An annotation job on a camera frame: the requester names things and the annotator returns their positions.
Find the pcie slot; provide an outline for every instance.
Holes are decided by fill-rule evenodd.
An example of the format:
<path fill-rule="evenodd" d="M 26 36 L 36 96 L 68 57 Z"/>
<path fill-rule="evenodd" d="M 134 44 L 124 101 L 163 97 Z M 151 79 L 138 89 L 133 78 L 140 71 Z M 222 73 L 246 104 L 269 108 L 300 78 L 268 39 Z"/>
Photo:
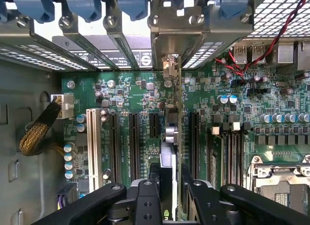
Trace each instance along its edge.
<path fill-rule="evenodd" d="M 87 109 L 87 147 L 90 193 L 103 186 L 100 144 L 100 109 Z"/>
<path fill-rule="evenodd" d="M 120 117 L 118 113 L 112 112 L 109 117 L 110 125 L 110 155 L 112 182 L 122 182 L 121 178 L 121 148 L 120 148 Z"/>
<path fill-rule="evenodd" d="M 157 112 L 150 113 L 150 138 L 159 137 L 159 115 Z"/>
<path fill-rule="evenodd" d="M 131 181 L 140 178 L 140 129 L 139 114 L 129 114 L 129 146 Z"/>
<path fill-rule="evenodd" d="M 194 179 L 198 179 L 199 170 L 199 113 L 193 112 L 189 114 L 189 134 L 191 145 L 189 147 L 190 170 Z"/>

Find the black capacitor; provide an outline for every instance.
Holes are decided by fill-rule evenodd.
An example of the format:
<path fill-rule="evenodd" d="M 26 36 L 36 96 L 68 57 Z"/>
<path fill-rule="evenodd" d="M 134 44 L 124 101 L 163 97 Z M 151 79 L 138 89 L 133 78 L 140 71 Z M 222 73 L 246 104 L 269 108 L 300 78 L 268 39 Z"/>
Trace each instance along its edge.
<path fill-rule="evenodd" d="M 292 95 L 294 93 L 294 89 L 293 88 L 282 88 L 280 90 L 280 94 L 282 96 L 289 96 Z"/>
<path fill-rule="evenodd" d="M 303 80 L 307 78 L 310 78 L 310 72 L 303 72 L 298 75 L 295 75 L 295 80 Z"/>

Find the perforated metal panel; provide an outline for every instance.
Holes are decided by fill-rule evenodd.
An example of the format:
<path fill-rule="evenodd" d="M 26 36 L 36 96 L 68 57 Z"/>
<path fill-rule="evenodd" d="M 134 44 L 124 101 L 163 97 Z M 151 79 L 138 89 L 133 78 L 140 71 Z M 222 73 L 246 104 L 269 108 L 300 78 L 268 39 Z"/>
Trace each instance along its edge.
<path fill-rule="evenodd" d="M 255 10 L 254 32 L 248 37 L 275 37 L 299 0 L 265 0 Z M 299 9 L 283 37 L 310 36 L 310 0 Z"/>

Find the small connector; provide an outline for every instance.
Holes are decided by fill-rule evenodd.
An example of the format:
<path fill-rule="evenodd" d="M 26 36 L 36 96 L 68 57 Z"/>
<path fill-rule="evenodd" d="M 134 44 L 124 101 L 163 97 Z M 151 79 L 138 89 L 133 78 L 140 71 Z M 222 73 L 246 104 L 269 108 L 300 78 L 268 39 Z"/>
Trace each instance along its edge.
<path fill-rule="evenodd" d="M 73 103 L 73 95 L 69 94 L 52 94 L 51 95 L 51 101 L 57 99 L 60 101 L 60 105 L 62 109 L 60 110 L 57 119 L 73 119 L 73 108 L 74 108 L 74 103 Z"/>

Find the black pcie slot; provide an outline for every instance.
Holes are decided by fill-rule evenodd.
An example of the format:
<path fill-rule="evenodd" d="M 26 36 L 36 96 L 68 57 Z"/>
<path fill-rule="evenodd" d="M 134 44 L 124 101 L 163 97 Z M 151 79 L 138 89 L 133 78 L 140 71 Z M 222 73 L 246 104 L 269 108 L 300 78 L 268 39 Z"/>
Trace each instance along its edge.
<path fill-rule="evenodd" d="M 198 179 L 199 170 L 199 113 L 193 112 L 189 114 L 188 118 L 189 136 L 190 136 L 190 170 L 192 177 Z"/>
<path fill-rule="evenodd" d="M 140 178 L 140 130 L 139 114 L 129 114 L 129 148 L 131 181 Z"/>
<path fill-rule="evenodd" d="M 112 112 L 109 116 L 110 125 L 110 152 L 111 152 L 111 175 L 112 182 L 122 182 L 121 178 L 121 136 L 120 117 L 118 113 Z"/>
<path fill-rule="evenodd" d="M 150 113 L 150 138 L 159 137 L 159 115 L 157 112 Z"/>

